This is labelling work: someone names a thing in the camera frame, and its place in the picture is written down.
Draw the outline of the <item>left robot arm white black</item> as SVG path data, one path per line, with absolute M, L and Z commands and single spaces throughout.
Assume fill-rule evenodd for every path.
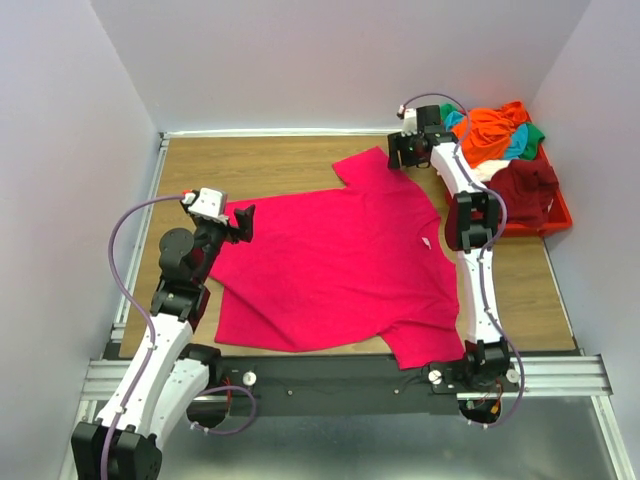
M 256 417 L 257 399 L 225 379 L 219 351 L 191 341 L 210 297 L 206 277 L 225 243 L 252 240 L 255 208 L 235 210 L 234 224 L 220 206 L 184 210 L 195 228 L 174 228 L 159 242 L 161 275 L 151 307 L 141 311 L 146 330 L 133 360 L 96 419 L 72 433 L 80 479 L 157 478 L 165 440 L 199 396 L 245 395 L 248 418 L 237 432 Z

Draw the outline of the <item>magenta pink t-shirt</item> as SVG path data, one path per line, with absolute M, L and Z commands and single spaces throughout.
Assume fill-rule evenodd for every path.
M 224 248 L 215 339 L 284 352 L 381 338 L 402 369 L 459 359 L 454 264 L 420 186 L 379 148 L 336 162 L 342 186 L 254 201 L 254 236 Z

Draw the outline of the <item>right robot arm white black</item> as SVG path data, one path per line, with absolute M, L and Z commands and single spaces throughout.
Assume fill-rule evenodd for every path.
M 387 136 L 388 168 L 427 165 L 444 181 L 451 196 L 445 241 L 457 255 L 470 315 L 463 357 L 431 365 L 430 381 L 480 392 L 510 368 L 509 342 L 499 320 L 493 281 L 493 247 L 506 226 L 506 205 L 463 158 L 460 140 L 445 129 L 439 106 L 402 106 L 397 116 L 402 128 Z

